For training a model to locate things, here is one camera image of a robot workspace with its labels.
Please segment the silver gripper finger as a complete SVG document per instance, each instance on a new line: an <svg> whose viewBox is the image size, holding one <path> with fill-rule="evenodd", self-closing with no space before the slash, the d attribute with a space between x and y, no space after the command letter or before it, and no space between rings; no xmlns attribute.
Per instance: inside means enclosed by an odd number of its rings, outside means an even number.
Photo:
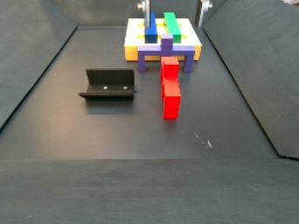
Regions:
<svg viewBox="0 0 299 224"><path fill-rule="evenodd" d="M212 7L210 0L200 0L198 26L201 26L202 24L204 13L209 10L210 7Z"/></svg>
<svg viewBox="0 0 299 224"><path fill-rule="evenodd" d="M150 26L150 3L149 3L149 0L140 0L136 7L144 13L144 27L149 28L149 26Z"/></svg>

